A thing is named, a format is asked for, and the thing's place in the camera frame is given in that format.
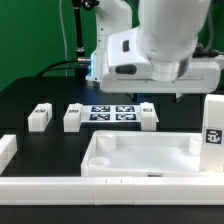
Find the black table surface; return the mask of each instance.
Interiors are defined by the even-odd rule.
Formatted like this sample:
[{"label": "black table surface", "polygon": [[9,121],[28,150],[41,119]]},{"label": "black table surface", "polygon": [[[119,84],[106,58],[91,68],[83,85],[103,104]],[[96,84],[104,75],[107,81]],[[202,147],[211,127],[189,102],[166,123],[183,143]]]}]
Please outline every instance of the black table surface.
[{"label": "black table surface", "polygon": [[[214,94],[224,94],[223,89]],[[104,93],[77,78],[22,78],[0,92],[0,137],[16,134],[18,152],[2,176],[80,176],[80,164],[96,130],[140,131],[139,123],[82,124],[64,133],[69,104],[139,105],[152,102],[158,131],[200,132],[205,95]],[[44,133],[29,133],[27,118],[39,103],[53,105]],[[223,206],[0,206],[0,223],[224,223]]]}]

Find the white tray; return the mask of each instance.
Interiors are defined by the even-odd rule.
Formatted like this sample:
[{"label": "white tray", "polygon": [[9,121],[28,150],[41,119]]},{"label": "white tray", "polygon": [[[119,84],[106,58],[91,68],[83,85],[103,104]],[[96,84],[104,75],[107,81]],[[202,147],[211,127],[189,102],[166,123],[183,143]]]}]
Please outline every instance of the white tray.
[{"label": "white tray", "polygon": [[82,176],[210,176],[200,155],[189,152],[195,133],[94,133],[81,164]]}]

